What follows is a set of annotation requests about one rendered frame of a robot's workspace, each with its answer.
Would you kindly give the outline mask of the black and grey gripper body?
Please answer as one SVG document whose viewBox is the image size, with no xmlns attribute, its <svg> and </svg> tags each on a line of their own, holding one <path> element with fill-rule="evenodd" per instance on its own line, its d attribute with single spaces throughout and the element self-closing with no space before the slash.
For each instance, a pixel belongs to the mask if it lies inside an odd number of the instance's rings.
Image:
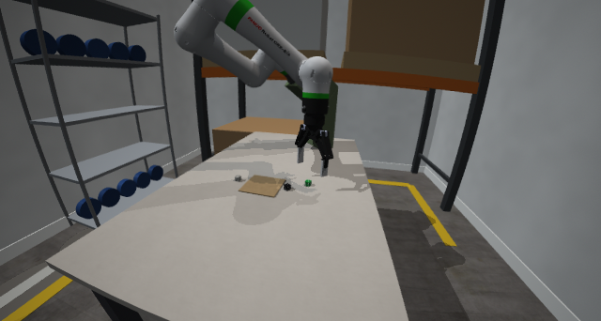
<svg viewBox="0 0 601 321">
<path fill-rule="evenodd" d="M 303 123 L 305 126 L 305 130 L 309 130 L 309 134 L 308 139 L 313 139 L 313 136 L 311 135 L 311 131 L 313 131 L 316 135 L 316 138 L 319 139 L 321 133 L 320 131 L 322 130 L 322 127 L 325 124 L 325 115 L 324 116 L 311 116 L 311 115 L 304 115 L 304 120 Z M 307 125 L 311 125 L 311 126 L 307 126 Z"/>
</svg>

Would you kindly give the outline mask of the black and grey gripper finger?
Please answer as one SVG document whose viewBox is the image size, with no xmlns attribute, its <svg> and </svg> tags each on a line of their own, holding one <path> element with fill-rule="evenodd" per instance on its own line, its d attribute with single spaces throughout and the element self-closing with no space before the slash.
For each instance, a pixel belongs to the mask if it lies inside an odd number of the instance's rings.
<svg viewBox="0 0 601 321">
<path fill-rule="evenodd" d="M 307 143 L 308 139 L 308 134 L 309 134 L 309 130 L 305 130 L 305 126 L 304 124 L 300 125 L 300 131 L 299 134 L 297 136 L 295 145 L 298 147 L 298 157 L 297 157 L 297 163 L 302 163 L 303 162 L 303 154 L 304 154 L 304 145 Z"/>
<path fill-rule="evenodd" d="M 319 139 L 317 139 L 315 133 L 313 131 L 311 131 L 311 135 L 313 136 L 313 139 L 314 139 L 315 143 L 317 144 L 317 147 L 318 147 L 319 152 L 322 157 L 320 176 L 323 177 L 328 174 L 329 160 L 333 159 L 333 154 L 332 154 L 332 150 L 331 150 L 329 131 L 321 130 L 320 133 L 321 133 L 321 135 L 320 135 Z"/>
</svg>

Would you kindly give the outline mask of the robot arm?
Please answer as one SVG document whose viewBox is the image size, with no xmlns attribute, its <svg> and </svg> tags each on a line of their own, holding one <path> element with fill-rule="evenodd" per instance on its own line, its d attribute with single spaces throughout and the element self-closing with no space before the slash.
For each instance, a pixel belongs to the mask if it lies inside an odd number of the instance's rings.
<svg viewBox="0 0 601 321">
<path fill-rule="evenodd" d="M 219 22 L 259 48 L 252 59 L 216 35 Z M 174 36 L 183 50 L 227 69 L 253 88 L 261 86 L 278 70 L 290 84 L 302 87 L 304 114 L 323 116 L 328 113 L 331 63 L 321 56 L 308 59 L 300 53 L 249 0 L 193 0 L 177 22 Z"/>
</svg>

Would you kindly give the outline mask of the tan square mat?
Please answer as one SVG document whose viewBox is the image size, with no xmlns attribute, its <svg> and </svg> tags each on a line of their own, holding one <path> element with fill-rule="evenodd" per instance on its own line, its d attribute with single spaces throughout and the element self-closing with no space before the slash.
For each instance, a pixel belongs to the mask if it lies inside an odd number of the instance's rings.
<svg viewBox="0 0 601 321">
<path fill-rule="evenodd" d="M 285 179 L 253 175 L 239 191 L 274 198 L 284 183 Z"/>
</svg>

